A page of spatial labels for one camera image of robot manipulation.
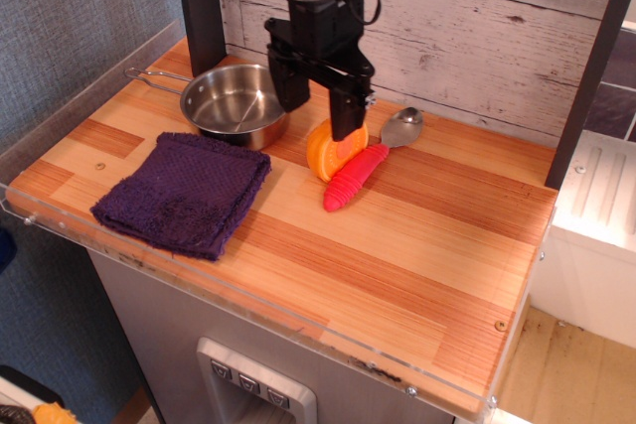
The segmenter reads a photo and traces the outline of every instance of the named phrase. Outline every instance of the metal spoon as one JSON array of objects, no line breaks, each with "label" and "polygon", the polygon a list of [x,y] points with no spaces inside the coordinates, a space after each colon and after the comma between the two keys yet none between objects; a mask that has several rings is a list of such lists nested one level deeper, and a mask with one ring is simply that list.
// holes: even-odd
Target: metal spoon
[{"label": "metal spoon", "polygon": [[394,114],[380,132],[382,142],[366,148],[333,177],[325,191],[325,211],[336,211],[348,203],[387,158],[390,148],[415,141],[423,125],[424,118],[416,108],[406,108]]}]

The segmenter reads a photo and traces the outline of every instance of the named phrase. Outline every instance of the yellow object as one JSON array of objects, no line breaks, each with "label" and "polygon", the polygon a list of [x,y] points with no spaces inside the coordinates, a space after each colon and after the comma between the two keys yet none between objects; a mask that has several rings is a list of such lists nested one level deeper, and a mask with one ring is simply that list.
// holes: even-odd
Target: yellow object
[{"label": "yellow object", "polygon": [[37,424],[76,424],[78,421],[71,411],[57,402],[40,404],[33,410],[33,418]]},{"label": "yellow object", "polygon": [[369,144],[367,124],[342,141],[331,138],[331,120],[327,119],[307,138],[307,164],[313,173],[328,183],[345,164]]}]

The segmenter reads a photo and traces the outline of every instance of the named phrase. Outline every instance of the stainless steel pot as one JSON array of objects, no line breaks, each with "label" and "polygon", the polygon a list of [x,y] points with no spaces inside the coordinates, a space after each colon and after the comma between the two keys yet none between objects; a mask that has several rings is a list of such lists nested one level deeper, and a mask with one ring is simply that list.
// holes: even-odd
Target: stainless steel pot
[{"label": "stainless steel pot", "polygon": [[[194,79],[164,71],[128,69],[126,76],[181,95],[184,116],[206,136],[248,149],[262,149],[287,129],[289,116],[278,102],[269,70],[259,65],[232,65],[206,71]],[[140,74],[168,76],[188,85],[183,91],[153,83]]]}]

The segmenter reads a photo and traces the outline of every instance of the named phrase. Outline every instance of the purple cloth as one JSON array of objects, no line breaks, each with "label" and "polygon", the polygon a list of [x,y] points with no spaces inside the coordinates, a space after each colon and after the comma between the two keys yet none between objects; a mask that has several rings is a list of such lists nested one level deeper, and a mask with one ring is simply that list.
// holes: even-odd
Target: purple cloth
[{"label": "purple cloth", "polygon": [[90,211],[99,223],[152,246],[217,260],[269,171],[266,154],[162,133],[141,167]]}]

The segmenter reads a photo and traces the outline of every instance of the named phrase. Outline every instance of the wooden floor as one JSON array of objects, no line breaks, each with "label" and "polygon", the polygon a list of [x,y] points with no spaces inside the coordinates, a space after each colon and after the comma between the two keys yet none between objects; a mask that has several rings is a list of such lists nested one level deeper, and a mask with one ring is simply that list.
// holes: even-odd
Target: wooden floor
[{"label": "wooden floor", "polygon": [[636,350],[531,308],[499,407],[533,424],[636,423]]}]

